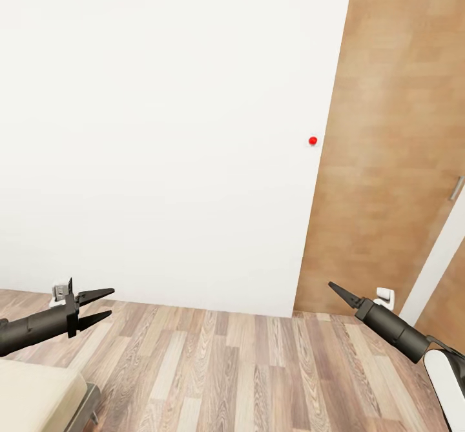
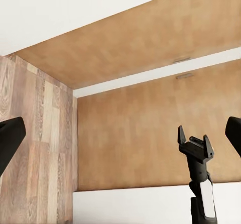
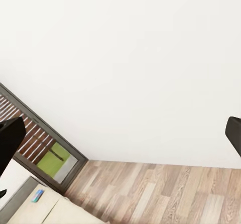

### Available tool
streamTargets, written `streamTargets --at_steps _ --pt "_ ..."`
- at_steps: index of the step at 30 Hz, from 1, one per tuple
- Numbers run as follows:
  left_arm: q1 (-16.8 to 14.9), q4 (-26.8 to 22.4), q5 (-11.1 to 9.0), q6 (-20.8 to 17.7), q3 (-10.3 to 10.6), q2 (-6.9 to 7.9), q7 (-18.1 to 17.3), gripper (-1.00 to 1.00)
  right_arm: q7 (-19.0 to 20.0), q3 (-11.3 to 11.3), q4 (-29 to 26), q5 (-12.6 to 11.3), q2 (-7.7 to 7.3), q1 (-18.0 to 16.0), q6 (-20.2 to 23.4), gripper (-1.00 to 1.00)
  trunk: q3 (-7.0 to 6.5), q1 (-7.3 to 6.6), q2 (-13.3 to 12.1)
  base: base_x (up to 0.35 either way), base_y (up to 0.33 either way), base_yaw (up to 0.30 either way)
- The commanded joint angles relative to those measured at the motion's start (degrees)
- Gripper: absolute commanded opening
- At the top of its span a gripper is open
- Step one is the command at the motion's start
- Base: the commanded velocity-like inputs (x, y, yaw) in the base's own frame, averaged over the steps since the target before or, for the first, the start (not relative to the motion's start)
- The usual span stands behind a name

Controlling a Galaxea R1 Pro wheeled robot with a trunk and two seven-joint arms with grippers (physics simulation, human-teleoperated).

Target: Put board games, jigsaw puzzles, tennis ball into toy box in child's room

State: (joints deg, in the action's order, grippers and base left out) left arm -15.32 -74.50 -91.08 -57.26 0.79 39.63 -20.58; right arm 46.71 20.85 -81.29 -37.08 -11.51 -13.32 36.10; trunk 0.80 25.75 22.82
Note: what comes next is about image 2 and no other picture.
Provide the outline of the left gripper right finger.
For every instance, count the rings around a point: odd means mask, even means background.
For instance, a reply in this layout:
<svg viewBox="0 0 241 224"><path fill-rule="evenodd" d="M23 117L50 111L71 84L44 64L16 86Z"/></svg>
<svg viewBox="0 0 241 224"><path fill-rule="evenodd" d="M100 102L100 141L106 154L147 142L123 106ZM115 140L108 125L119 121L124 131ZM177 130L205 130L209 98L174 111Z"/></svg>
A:
<svg viewBox="0 0 241 224"><path fill-rule="evenodd" d="M238 152L238 154L241 156L241 119L236 117L229 117L226 129L225 129L225 135L235 148L235 150Z"/></svg>

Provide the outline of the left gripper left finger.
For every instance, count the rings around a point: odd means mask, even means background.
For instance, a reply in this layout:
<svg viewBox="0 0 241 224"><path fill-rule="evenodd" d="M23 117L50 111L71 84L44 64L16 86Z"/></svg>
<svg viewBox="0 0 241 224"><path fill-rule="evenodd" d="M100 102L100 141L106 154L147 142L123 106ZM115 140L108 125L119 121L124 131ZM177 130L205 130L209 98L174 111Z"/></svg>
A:
<svg viewBox="0 0 241 224"><path fill-rule="evenodd" d="M26 128L22 117L0 122L0 177L25 136Z"/></svg>

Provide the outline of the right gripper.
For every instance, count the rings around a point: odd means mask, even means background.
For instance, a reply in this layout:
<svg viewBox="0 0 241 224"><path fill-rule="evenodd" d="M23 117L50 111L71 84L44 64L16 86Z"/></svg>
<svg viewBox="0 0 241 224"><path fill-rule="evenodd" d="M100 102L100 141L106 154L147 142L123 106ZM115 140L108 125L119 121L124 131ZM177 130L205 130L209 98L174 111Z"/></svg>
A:
<svg viewBox="0 0 241 224"><path fill-rule="evenodd" d="M179 126L178 143L179 151L186 154L189 170L195 175L206 172L206 163L213 158L212 155L214 154L208 136L203 136L203 150L194 143L186 142L183 127Z"/></svg>

